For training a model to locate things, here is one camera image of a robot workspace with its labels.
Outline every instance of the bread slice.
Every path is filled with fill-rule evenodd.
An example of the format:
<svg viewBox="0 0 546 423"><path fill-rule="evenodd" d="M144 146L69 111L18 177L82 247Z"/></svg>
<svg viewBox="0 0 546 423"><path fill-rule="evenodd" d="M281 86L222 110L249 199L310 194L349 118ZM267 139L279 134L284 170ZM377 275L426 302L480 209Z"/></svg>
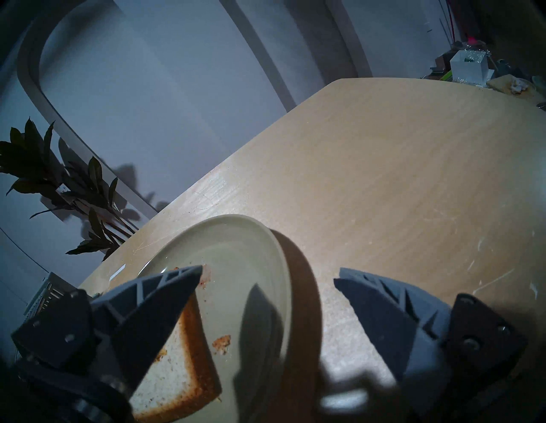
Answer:
<svg viewBox="0 0 546 423"><path fill-rule="evenodd" d="M130 399L133 416L142 423L171 422L195 413L220 393L193 293Z"/></svg>

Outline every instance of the plate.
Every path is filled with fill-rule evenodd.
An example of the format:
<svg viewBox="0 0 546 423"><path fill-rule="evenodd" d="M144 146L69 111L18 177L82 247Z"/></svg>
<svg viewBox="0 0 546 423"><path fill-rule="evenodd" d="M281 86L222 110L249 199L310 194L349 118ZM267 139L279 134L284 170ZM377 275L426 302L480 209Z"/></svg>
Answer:
<svg viewBox="0 0 546 423"><path fill-rule="evenodd" d="M195 291L205 337L222 386L187 422L253 421L277 391L288 348L292 290L281 246L262 223L241 215L207 219L178 235L139 276L204 265ZM231 335L226 355L212 342Z"/></svg>

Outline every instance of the scratch on table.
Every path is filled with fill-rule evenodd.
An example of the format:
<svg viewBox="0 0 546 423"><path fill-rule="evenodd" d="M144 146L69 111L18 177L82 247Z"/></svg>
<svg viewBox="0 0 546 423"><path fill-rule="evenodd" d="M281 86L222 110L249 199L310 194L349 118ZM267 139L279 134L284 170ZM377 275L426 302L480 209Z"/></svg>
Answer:
<svg viewBox="0 0 546 423"><path fill-rule="evenodd" d="M498 278L496 278L494 281L491 281L489 283L486 283L485 285L483 285L482 287L479 287L478 289L475 289L474 292L472 293L472 295L475 295L476 292L478 292L479 290L481 289L484 289L484 288L487 288L489 285L491 285L492 283L495 283L497 281L500 281L502 278L505 278L507 277L510 273L512 273L513 271L515 270L515 268L513 268L512 270L510 270L509 272L506 272L504 275L502 276L499 276Z"/></svg>
<svg viewBox="0 0 546 423"><path fill-rule="evenodd" d="M529 289L535 293L535 300L536 300L537 297L538 297L538 289L537 289L536 285L531 282L529 284Z"/></svg>
<svg viewBox="0 0 546 423"><path fill-rule="evenodd" d="M156 239L155 241L150 242L149 244L146 244L146 245L144 245L144 246L142 246L142 244L143 244L143 242L142 242L142 243L139 245L139 247L138 247L136 250L133 251L133 254L136 253L137 251L141 250L141 249L144 249L144 248L147 248L147 247L149 247L149 246L151 246L151 245L154 245L155 243L157 243L157 242L159 242L159 241L161 241L161 240L163 240L163 239L165 239L165 238L168 238L169 236L173 236L174 234L177 234L177 233L179 233L179 232L182 231L182 230L183 230L183 229L175 230L174 232L171 232L171 233L168 234L168 235L162 236L161 238L158 238L158 239Z"/></svg>

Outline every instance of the wooden table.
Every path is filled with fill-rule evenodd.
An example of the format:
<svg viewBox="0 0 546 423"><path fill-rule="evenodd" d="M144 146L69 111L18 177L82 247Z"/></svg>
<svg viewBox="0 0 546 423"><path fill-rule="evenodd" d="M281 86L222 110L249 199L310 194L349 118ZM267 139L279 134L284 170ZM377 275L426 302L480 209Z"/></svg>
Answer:
<svg viewBox="0 0 546 423"><path fill-rule="evenodd" d="M226 213L274 230L289 261L294 327L277 419L308 417L317 378L394 384L334 288L340 266L448 304L474 293L531 340L529 357L543 337L546 114L526 102L439 81L333 82L181 194L81 287L134 278L173 237Z"/></svg>

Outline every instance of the white wall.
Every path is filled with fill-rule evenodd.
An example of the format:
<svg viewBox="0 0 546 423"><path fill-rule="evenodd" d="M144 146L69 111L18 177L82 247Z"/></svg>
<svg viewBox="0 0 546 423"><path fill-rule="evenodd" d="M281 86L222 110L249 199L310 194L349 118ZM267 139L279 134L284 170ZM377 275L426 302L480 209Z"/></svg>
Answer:
<svg viewBox="0 0 546 423"><path fill-rule="evenodd" d="M298 105L340 78L357 72L341 34L323 2L224 0L238 5ZM245 35L244 25L236 22Z"/></svg>
<svg viewBox="0 0 546 423"><path fill-rule="evenodd" d="M420 78L430 73L437 56L449 50L432 7L425 16L422 0L338 1L353 24L372 76ZM438 15L443 18L441 10Z"/></svg>
<svg viewBox="0 0 546 423"><path fill-rule="evenodd" d="M230 153L286 113L218 0L116 4Z"/></svg>

